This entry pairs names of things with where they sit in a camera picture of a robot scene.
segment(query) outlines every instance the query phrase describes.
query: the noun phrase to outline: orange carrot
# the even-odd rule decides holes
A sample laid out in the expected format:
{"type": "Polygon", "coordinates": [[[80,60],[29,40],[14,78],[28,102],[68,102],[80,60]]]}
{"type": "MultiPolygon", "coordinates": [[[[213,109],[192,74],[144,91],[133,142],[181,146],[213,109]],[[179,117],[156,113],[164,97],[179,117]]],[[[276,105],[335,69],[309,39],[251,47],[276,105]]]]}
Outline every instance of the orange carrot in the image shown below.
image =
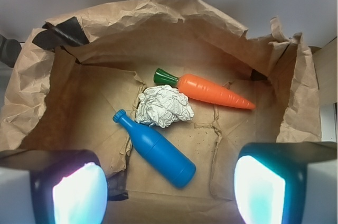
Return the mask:
{"type": "Polygon", "coordinates": [[[241,109],[256,107],[252,102],[229,89],[193,74],[185,74],[178,78],[158,68],[154,75],[154,82],[177,87],[181,93],[199,101],[241,109]]]}

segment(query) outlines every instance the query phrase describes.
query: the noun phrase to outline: bottle cap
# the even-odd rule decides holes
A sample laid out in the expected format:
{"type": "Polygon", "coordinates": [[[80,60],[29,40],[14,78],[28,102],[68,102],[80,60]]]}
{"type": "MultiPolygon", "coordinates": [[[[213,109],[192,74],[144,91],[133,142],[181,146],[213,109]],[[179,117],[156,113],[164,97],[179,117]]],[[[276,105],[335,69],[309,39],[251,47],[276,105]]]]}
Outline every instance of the bottle cap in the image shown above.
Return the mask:
{"type": "Polygon", "coordinates": [[[179,81],[178,77],[173,76],[170,73],[167,73],[161,68],[157,68],[154,74],[154,82],[159,85],[168,84],[172,87],[176,87],[178,81],[179,81]]]}
{"type": "Polygon", "coordinates": [[[120,118],[125,114],[126,111],[124,109],[120,109],[118,112],[116,112],[114,117],[112,117],[112,120],[117,123],[120,120],[120,118]]]}

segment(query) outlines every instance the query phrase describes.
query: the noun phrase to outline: blue toy bottle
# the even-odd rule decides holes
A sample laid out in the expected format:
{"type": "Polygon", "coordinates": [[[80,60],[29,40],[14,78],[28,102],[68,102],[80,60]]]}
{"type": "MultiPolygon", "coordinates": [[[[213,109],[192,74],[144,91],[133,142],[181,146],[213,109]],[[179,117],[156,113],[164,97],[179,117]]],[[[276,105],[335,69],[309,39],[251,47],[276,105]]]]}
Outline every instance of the blue toy bottle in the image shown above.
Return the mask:
{"type": "Polygon", "coordinates": [[[112,118],[129,133],[135,150],[177,188],[193,178],[196,166],[154,129],[132,121],[121,109],[112,118]]]}

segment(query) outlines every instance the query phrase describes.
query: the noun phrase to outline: crumpled paper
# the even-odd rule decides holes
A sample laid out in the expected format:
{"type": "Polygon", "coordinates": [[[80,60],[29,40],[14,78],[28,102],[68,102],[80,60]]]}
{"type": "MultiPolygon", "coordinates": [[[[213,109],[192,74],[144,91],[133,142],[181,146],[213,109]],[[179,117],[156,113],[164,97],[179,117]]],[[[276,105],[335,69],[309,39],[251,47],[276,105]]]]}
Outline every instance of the crumpled paper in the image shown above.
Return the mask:
{"type": "Polygon", "coordinates": [[[165,128],[194,117],[188,97],[169,85],[147,88],[138,97],[140,104],[135,118],[138,123],[165,128]]]}

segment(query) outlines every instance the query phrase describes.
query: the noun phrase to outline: crumpled brown paper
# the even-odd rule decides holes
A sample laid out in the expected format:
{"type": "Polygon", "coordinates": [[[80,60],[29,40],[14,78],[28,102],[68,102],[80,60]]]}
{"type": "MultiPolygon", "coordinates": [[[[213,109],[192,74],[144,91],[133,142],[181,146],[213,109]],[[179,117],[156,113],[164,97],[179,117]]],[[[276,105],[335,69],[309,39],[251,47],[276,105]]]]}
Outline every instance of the crumpled brown paper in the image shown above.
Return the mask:
{"type": "Polygon", "coordinates": [[[57,49],[54,56],[31,43],[41,30],[27,40],[6,92],[1,149],[86,147],[107,175],[124,169],[130,142],[111,117],[119,108],[133,117],[137,94],[154,85],[157,67],[227,84],[257,105],[249,111],[190,100],[191,122],[157,130],[195,163],[194,179],[175,189],[132,151],[129,200],[110,203],[105,222],[240,223],[233,169],[241,147],[320,140],[311,51],[301,35],[286,38],[278,18],[271,20],[271,35],[256,39],[201,0],[108,3],[47,21],[56,25],[73,16],[89,44],[57,49]],[[268,80],[251,81],[252,69],[268,80]]]}

